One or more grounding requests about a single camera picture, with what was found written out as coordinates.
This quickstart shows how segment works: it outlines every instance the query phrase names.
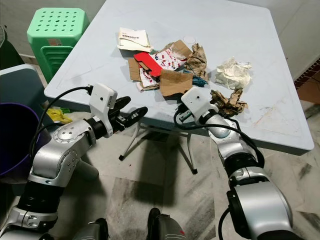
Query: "gray marble floor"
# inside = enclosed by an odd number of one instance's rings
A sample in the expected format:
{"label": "gray marble floor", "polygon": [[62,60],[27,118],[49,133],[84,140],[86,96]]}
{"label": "gray marble floor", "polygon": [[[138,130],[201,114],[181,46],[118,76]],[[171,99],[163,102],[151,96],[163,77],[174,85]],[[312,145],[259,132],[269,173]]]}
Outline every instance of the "gray marble floor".
{"label": "gray marble floor", "polygon": [[[262,151],[266,171],[291,205],[294,230],[306,240],[318,240],[320,114],[307,121],[314,139],[312,151],[303,156]],[[110,239],[145,239],[149,210],[158,207],[178,221],[190,239],[217,240],[218,221],[228,206],[229,186],[214,142],[192,136],[198,169],[198,174],[192,175],[186,162],[186,138],[174,135],[141,130],[130,154],[119,161],[133,131],[131,127],[112,138],[101,138],[84,156],[99,169],[99,178],[86,181],[77,174],[72,177],[61,197],[58,222],[50,233],[61,240],[72,239],[87,222],[103,217],[108,221]],[[16,202],[5,204],[9,208]],[[235,233],[229,215],[223,235],[226,240],[244,239]]]}

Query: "crumpled brown paper bag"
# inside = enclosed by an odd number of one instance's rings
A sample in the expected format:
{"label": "crumpled brown paper bag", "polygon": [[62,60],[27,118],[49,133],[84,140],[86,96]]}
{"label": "crumpled brown paper bag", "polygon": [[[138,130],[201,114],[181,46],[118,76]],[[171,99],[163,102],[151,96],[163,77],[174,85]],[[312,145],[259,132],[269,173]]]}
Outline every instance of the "crumpled brown paper bag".
{"label": "crumpled brown paper bag", "polygon": [[226,98],[221,92],[211,90],[212,100],[211,104],[216,104],[219,108],[219,114],[227,115],[229,118],[238,115],[245,108],[248,108],[248,104],[244,101],[239,101],[243,92],[242,88],[237,88],[233,91],[230,98]]}
{"label": "crumpled brown paper bag", "polygon": [[160,91],[164,97],[184,94],[192,88],[192,73],[162,70],[160,75]]}
{"label": "crumpled brown paper bag", "polygon": [[206,71],[207,58],[204,48],[199,43],[195,43],[192,45],[192,51],[193,53],[189,55],[184,68],[208,82],[209,78]]}

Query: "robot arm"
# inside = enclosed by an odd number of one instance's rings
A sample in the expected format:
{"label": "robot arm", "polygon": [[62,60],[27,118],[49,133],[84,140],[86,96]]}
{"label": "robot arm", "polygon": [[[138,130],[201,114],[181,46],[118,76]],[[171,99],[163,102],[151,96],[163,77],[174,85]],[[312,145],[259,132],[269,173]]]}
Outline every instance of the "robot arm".
{"label": "robot arm", "polygon": [[0,232],[1,240],[19,239],[20,234],[28,235],[29,231],[34,239],[40,239],[41,233],[55,225],[60,196],[74,171],[87,178],[98,175],[98,170],[81,157],[96,144],[96,140],[123,131],[147,113],[148,109],[141,107],[122,116],[120,109],[130,100],[128,96],[117,99],[117,92],[103,84],[97,83],[93,87],[89,102],[91,118],[59,127],[50,142],[34,156],[25,191]]}
{"label": "robot arm", "polygon": [[[234,122],[217,114],[218,108],[197,87],[191,88],[181,100],[196,124],[237,128]],[[235,231],[252,240],[301,240],[293,233],[292,212],[285,196],[263,170],[264,162],[257,160],[252,143],[230,129],[210,125],[206,128],[217,144],[229,178],[230,191],[226,194]]]}

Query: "table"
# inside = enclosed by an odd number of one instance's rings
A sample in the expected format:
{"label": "table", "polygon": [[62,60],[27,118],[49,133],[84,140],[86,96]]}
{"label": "table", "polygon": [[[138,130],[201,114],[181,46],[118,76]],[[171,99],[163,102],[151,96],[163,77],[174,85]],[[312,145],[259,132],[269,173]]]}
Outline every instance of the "table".
{"label": "table", "polygon": [[[241,97],[249,108],[235,117],[241,130],[259,147],[295,155],[313,149],[270,11],[263,7],[226,0],[108,0],[44,94],[53,99],[70,88],[101,82],[119,97],[131,97],[123,112],[147,106],[143,123],[173,129],[177,101],[165,100],[159,90],[137,90],[127,62],[133,52],[117,48],[119,27],[145,29],[157,50],[179,39],[190,49],[193,43],[200,43],[210,76],[209,85],[200,90],[208,100],[211,89],[225,96],[232,92],[214,83],[217,66],[232,56],[239,62],[251,62],[252,81]],[[84,91],[72,92],[61,99],[60,106],[87,111],[89,98]]]}

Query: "metal table leg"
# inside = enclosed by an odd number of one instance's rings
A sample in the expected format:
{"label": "metal table leg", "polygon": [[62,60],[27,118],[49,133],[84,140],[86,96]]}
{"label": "metal table leg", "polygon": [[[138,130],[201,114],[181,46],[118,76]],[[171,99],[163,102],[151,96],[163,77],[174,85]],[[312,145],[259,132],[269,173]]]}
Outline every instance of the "metal table leg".
{"label": "metal table leg", "polygon": [[197,167],[196,167],[194,153],[193,153],[192,148],[191,148],[191,133],[188,133],[188,136],[186,137],[186,144],[188,146],[188,151],[189,151],[189,155],[190,155],[190,162],[191,162],[191,166],[192,166],[191,171],[195,175],[195,174],[198,173],[198,170],[197,170]]}
{"label": "metal table leg", "polygon": [[126,156],[126,153],[128,152],[130,146],[132,145],[132,143],[134,142],[134,140],[136,139],[138,133],[139,133],[139,129],[140,129],[140,122],[138,121],[138,123],[136,124],[136,128],[135,131],[131,137],[130,143],[129,145],[125,148],[125,150],[122,152],[122,154],[119,156],[119,160],[123,160]]}

